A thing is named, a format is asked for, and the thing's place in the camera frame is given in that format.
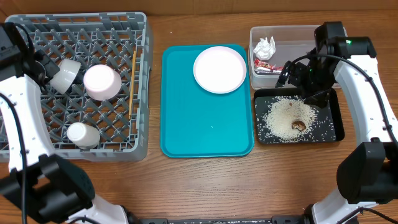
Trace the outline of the white round plate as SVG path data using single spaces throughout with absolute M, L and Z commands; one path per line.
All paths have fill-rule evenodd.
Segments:
M 193 64 L 196 82 L 206 91 L 227 94 L 246 79 L 246 62 L 230 47 L 215 46 L 202 51 Z

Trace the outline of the red snack wrapper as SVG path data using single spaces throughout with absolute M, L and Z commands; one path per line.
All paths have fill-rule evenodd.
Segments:
M 282 69 L 283 67 L 276 67 L 275 65 L 271 65 L 259 59 L 255 59 L 254 61 L 254 71 L 259 75 L 265 75 L 268 73 L 280 74 Z

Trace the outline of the brown food scrap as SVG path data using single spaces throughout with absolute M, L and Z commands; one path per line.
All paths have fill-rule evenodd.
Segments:
M 296 121 L 292 122 L 292 129 L 296 129 L 296 130 L 302 132 L 302 131 L 306 130 L 306 128 L 307 127 L 303 121 L 296 120 Z

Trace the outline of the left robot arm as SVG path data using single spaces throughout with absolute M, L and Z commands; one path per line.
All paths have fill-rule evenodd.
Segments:
M 34 49 L 20 24 L 1 24 L 1 115 L 9 146 L 9 175 L 1 194 L 38 223 L 134 223 L 125 207 L 95 193 L 87 173 L 56 154 L 44 120 L 46 84 L 69 89 L 80 63 L 55 63 Z

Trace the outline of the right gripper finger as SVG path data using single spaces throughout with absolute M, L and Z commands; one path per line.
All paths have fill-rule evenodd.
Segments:
M 325 108 L 328 105 L 330 98 L 330 90 L 319 91 L 313 95 L 304 98 L 303 102 L 306 105 L 314 106 L 317 108 Z
M 293 73 L 294 63 L 292 61 L 287 61 L 283 66 L 281 73 L 275 84 L 276 88 L 284 87 L 290 75 Z

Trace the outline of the grey bowl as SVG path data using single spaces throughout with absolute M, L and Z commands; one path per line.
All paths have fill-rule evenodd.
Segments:
M 50 85 L 59 93 L 64 94 L 72 85 L 81 67 L 81 63 L 63 59 L 59 65 L 59 71 L 50 80 Z

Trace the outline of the white tissue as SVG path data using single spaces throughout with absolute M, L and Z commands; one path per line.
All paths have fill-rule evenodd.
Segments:
M 259 60 L 269 60 L 276 52 L 274 38 L 271 37 L 270 40 L 266 37 L 265 39 L 260 38 L 259 42 L 253 49 L 254 55 Z

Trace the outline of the wooden chopstick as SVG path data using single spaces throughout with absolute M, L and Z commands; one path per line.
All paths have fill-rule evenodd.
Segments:
M 132 69 L 131 69 L 131 82 L 130 82 L 130 96 L 129 96 L 129 113 L 128 118 L 131 119 L 132 116 L 132 106 L 133 106 L 133 96 L 134 96 L 134 81 L 135 81 L 135 69 L 136 69 L 136 56 L 137 51 L 133 51 L 132 56 Z

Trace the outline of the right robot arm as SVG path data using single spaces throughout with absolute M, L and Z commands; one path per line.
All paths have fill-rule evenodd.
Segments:
M 397 199 L 397 118 L 378 75 L 368 37 L 325 37 L 301 59 L 288 61 L 276 82 L 301 89 L 305 103 L 322 107 L 334 83 L 345 94 L 356 149 L 338 166 L 337 188 L 308 208 L 312 223 L 346 223 L 365 210 Z

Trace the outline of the pink white small bowl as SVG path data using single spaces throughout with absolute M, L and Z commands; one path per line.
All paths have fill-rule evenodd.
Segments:
M 107 65 L 94 65 L 84 76 L 83 83 L 87 94 L 94 100 L 114 98 L 120 91 L 122 80 L 118 72 Z

